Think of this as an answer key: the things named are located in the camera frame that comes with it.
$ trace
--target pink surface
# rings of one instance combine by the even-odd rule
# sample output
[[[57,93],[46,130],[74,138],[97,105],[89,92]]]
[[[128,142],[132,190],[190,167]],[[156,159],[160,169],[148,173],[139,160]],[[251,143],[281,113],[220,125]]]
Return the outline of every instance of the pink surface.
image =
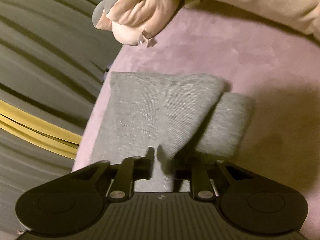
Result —
[[[320,239],[320,46],[287,28],[218,2],[182,9],[156,44],[123,46],[112,71],[210,73],[254,97],[256,113],[234,163],[303,193],[302,233]],[[110,95],[109,78],[87,125],[74,170],[89,163]]]

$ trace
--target silver screw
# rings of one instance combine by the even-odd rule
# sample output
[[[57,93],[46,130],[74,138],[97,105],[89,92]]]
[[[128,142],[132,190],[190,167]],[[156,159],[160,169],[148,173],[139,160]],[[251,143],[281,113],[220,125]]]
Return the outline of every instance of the silver screw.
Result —
[[[202,190],[200,192],[198,192],[198,196],[200,198],[204,198],[204,199],[207,199],[207,198],[212,198],[213,197],[213,193],[209,190]]]
[[[125,197],[125,193],[121,190],[115,190],[115,191],[112,191],[109,196],[111,198],[115,198],[115,199],[119,199],[119,198],[123,198]]]

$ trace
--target pink tablecloth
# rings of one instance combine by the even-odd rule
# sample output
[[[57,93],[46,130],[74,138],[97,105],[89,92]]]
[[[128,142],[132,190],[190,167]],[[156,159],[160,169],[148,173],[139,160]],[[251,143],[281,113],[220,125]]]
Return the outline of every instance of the pink tablecloth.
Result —
[[[234,163],[303,193],[309,214],[301,232],[319,240],[320,46],[287,28],[208,0],[198,9],[180,10],[155,41],[147,49],[123,46],[112,70],[210,73],[228,80],[233,92],[254,97],[256,113]],[[108,77],[74,170],[89,163],[109,95]]]

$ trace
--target folded gray cloth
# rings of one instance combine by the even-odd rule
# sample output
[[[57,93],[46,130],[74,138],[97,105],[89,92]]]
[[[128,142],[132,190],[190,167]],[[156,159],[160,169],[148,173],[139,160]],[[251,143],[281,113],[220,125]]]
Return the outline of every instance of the folded gray cloth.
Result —
[[[170,174],[165,173],[186,145],[193,143],[195,154],[206,161],[228,159],[236,152],[252,101],[238,94],[223,94],[222,79],[155,73],[111,75],[111,96],[91,163],[121,163],[130,156],[144,156],[150,146],[161,146],[152,179],[137,181],[136,191],[172,191]]]

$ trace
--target gray curtain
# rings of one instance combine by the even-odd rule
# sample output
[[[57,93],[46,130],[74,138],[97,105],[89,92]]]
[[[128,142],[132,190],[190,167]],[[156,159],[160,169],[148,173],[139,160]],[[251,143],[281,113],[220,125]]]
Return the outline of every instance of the gray curtain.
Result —
[[[0,0],[0,99],[82,134],[121,48],[92,26],[101,0]],[[73,160],[0,129],[0,230],[21,226],[15,203],[26,190],[65,175]]]

